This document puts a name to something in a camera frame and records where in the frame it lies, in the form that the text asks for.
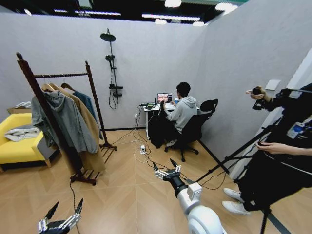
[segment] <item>gray hoodie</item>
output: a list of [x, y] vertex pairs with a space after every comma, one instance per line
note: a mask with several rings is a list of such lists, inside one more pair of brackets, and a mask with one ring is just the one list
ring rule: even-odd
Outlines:
[[[58, 125], [60, 126], [66, 141], [77, 152], [88, 151], [96, 153], [97, 144], [84, 122], [74, 101], [60, 91], [51, 93], [43, 92]], [[36, 97], [32, 98], [32, 122], [33, 125], [43, 131], [48, 147], [54, 142], [60, 146], [59, 139], [50, 125], [47, 117]]]
[[169, 121], [175, 121], [175, 128], [179, 133], [182, 133], [182, 129], [187, 122], [193, 115], [197, 114], [196, 99], [192, 96], [184, 97], [179, 100], [176, 108], [172, 112], [169, 112], [167, 109], [165, 109], [165, 112], [167, 113], [166, 118]]

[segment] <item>white sneaker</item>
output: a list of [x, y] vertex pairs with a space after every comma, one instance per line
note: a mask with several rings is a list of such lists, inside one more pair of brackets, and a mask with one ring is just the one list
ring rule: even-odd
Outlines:
[[233, 190], [233, 189], [228, 189], [228, 188], [224, 188], [224, 189], [223, 189], [223, 192], [224, 192], [227, 196], [229, 196], [229, 197], [231, 197], [231, 198], [234, 198], [234, 199], [236, 199], [237, 201], [244, 202], [244, 200], [240, 197], [240, 192], [237, 192], [237, 191], [235, 191], [235, 190]]
[[169, 141], [169, 142], [166, 144], [166, 146], [167, 146], [167, 147], [173, 146], [176, 142], [177, 142], [177, 140], [171, 140], [171, 141]]
[[245, 210], [243, 203], [223, 201], [222, 205], [224, 206], [225, 209], [227, 209], [232, 213], [240, 215], [250, 215], [250, 212]]

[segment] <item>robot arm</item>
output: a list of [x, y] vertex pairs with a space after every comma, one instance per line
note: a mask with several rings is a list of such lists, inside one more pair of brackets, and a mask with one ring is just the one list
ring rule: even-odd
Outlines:
[[82, 209], [83, 199], [80, 200], [75, 213], [70, 216], [67, 220], [60, 220], [49, 222], [52, 218], [55, 210], [58, 207], [57, 202], [46, 214], [45, 218], [38, 222], [38, 233], [39, 234], [66, 234], [68, 233], [81, 219], [80, 212]]
[[161, 171], [155, 163], [155, 176], [171, 183], [188, 219], [190, 234], [226, 234], [218, 215], [210, 208], [200, 205], [202, 187], [198, 183], [186, 185], [180, 178], [181, 165], [170, 159], [175, 169]]

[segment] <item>cardboard box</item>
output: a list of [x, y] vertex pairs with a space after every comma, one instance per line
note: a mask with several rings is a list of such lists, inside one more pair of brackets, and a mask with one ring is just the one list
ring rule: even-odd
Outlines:
[[18, 114], [18, 113], [31, 113], [31, 108], [19, 107], [19, 108], [9, 108], [7, 111], [10, 114]]

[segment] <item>robotic finger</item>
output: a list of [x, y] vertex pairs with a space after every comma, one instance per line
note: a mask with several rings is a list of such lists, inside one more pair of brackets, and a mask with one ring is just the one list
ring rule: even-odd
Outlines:
[[81, 219], [80, 213], [82, 210], [83, 198], [80, 200], [75, 213], [70, 216], [67, 220], [60, 220], [50, 222], [55, 210], [58, 207], [57, 202], [46, 214], [45, 218], [38, 222], [38, 233], [39, 234], [66, 234], [68, 233]]

